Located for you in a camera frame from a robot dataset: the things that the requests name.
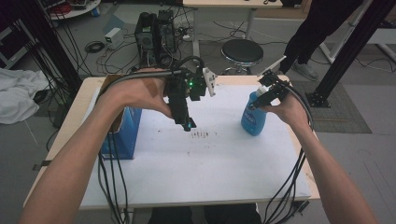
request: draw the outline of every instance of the hand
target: hand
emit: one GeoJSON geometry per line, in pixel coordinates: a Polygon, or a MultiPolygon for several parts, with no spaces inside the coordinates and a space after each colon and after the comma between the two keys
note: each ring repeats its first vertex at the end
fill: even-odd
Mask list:
{"type": "Polygon", "coordinates": [[[273,112],[284,122],[288,123],[292,129],[307,127],[308,119],[303,106],[294,95],[288,93],[280,105],[266,105],[261,107],[262,110],[273,112]]]}
{"type": "MultiPolygon", "coordinates": [[[[159,72],[162,69],[145,68],[139,72],[159,72]]],[[[106,93],[121,94],[124,106],[157,110],[172,118],[170,107],[163,97],[164,78],[144,77],[122,81],[111,87],[106,93]]]]}

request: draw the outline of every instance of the power adapter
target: power adapter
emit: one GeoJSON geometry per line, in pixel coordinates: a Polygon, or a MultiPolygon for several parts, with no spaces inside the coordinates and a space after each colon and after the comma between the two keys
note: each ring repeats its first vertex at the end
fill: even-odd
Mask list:
{"type": "Polygon", "coordinates": [[[116,49],[123,42],[122,30],[120,28],[113,28],[105,35],[105,40],[110,49],[116,49]]]}

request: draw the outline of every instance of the white table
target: white table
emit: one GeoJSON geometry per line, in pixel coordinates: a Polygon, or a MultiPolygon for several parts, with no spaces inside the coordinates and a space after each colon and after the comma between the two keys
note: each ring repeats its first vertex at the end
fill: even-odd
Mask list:
{"type": "MultiPolygon", "coordinates": [[[[190,133],[159,113],[144,111],[135,159],[121,162],[129,206],[269,201],[286,180],[285,174],[290,172],[295,162],[299,145],[295,136],[290,135],[287,125],[275,115],[268,114],[260,137],[249,136],[242,130],[239,120],[248,94],[257,89],[257,79],[254,76],[219,77],[220,86],[216,88],[215,97],[206,96],[200,102],[189,103],[190,114],[198,125],[190,133]],[[225,84],[233,86],[224,88],[225,84]],[[225,119],[220,122],[216,114],[221,114],[226,122],[225,119]]],[[[102,77],[84,80],[47,161],[55,157],[79,127],[95,90],[103,80],[102,77]]],[[[36,181],[45,170],[46,167],[42,167],[36,181]]],[[[96,172],[95,167],[81,208],[107,207],[96,172]]],[[[117,183],[119,203],[123,204],[125,200],[119,178],[117,183]]],[[[297,186],[298,200],[319,198],[307,162],[297,186]]]]}
{"type": "Polygon", "coordinates": [[[269,2],[264,0],[183,0],[185,7],[195,7],[193,11],[193,40],[192,52],[195,56],[200,56],[199,24],[205,21],[247,21],[246,37],[251,33],[254,21],[254,14],[257,8],[282,7],[280,0],[269,2]]]}

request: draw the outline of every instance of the black stand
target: black stand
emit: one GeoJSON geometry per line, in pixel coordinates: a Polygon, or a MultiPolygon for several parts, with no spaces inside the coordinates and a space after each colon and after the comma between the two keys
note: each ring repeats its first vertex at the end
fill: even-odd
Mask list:
{"type": "Polygon", "coordinates": [[[327,98],[330,96],[335,85],[395,4],[396,0],[373,0],[344,47],[335,58],[325,77],[314,92],[307,93],[308,102],[312,107],[323,107],[328,104],[327,98]]]}

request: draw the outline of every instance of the blue box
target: blue box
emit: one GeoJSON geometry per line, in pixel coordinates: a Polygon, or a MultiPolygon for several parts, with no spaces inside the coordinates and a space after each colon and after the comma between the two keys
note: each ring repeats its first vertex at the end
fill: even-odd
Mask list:
{"type": "Polygon", "coordinates": [[[113,123],[115,128],[118,127],[117,130],[114,133],[108,133],[102,144],[101,153],[104,160],[134,158],[134,146],[141,115],[142,109],[140,108],[124,108],[122,116],[118,116],[113,123]]]}

